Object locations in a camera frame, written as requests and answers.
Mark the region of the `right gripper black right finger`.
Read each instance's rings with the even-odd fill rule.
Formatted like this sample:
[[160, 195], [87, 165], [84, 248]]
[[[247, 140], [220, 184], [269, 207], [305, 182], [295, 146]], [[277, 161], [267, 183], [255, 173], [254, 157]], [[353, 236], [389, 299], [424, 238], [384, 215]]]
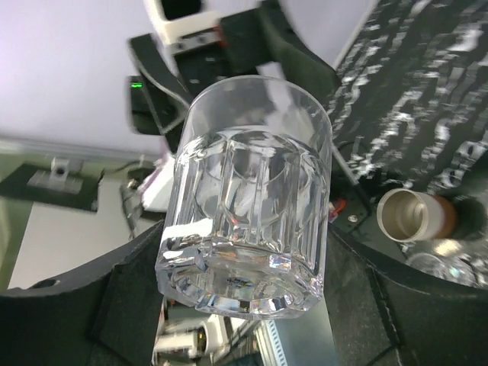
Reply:
[[328, 231], [324, 294], [341, 365], [485, 365], [487, 292]]

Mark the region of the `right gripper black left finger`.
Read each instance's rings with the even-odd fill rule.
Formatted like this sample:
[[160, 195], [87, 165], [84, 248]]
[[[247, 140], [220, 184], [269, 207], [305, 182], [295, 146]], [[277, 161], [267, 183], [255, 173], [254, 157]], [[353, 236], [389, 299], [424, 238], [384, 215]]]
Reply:
[[28, 289], [1, 294], [3, 365], [149, 365], [163, 225]]

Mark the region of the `clear glass tumbler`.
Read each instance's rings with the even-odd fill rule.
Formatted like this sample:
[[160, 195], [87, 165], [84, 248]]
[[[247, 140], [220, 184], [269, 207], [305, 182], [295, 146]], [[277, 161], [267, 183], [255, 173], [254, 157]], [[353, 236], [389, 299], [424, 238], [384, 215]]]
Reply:
[[189, 107], [155, 272], [203, 313], [297, 318], [323, 298], [328, 115], [283, 79], [238, 76]]
[[417, 253], [409, 257], [406, 260], [406, 264], [436, 278], [464, 286], [477, 286], [477, 276], [473, 268], [459, 258]]

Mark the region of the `stainless steel cup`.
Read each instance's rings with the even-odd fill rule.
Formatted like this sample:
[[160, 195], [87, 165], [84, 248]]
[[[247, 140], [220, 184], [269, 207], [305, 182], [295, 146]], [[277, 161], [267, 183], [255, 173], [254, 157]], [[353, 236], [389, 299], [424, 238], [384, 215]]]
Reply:
[[396, 242], [448, 239], [458, 225], [458, 213], [445, 197], [397, 188], [379, 200], [377, 223]]

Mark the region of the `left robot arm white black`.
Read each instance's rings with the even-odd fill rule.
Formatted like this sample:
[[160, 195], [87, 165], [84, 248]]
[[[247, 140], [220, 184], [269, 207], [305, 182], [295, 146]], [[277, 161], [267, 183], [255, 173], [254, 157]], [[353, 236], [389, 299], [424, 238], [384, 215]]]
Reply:
[[155, 28], [128, 41], [137, 74], [128, 79], [133, 129], [165, 136], [178, 148], [188, 107], [206, 87], [238, 75], [255, 75], [276, 62], [284, 77], [321, 103], [340, 85], [336, 71], [307, 48], [279, 1], [219, 16], [202, 1], [147, 1]]

